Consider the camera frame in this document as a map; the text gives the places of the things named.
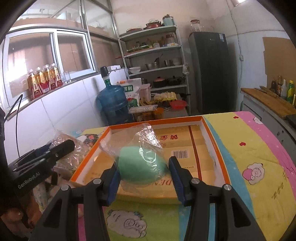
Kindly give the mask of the person left hand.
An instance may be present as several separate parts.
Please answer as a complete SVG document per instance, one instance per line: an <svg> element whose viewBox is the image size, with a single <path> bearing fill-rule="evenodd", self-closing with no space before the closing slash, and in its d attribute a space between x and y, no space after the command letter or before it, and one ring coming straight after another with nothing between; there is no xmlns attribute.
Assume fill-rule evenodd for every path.
<svg viewBox="0 0 296 241"><path fill-rule="evenodd" d="M1 221L11 234L17 238L27 238L27 235L34 229L35 224L42 216L42 213L32 191L22 197L21 201L25 203L24 205L26 206L24 210L28 216L28 224L33 228L25 227L22 222L23 211L18 208L8 210L1 216Z"/></svg>

